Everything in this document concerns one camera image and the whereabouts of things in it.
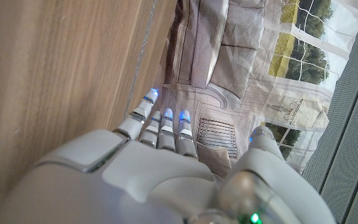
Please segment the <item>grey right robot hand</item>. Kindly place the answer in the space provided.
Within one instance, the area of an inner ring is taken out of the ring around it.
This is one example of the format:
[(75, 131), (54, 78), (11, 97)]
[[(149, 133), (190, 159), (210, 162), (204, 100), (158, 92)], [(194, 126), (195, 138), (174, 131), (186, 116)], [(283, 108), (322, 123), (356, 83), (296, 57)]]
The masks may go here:
[(0, 208), (0, 223), (334, 223), (326, 202), (285, 161), (265, 126), (219, 181), (196, 153), (190, 115), (173, 133), (151, 89), (113, 131), (44, 155)]

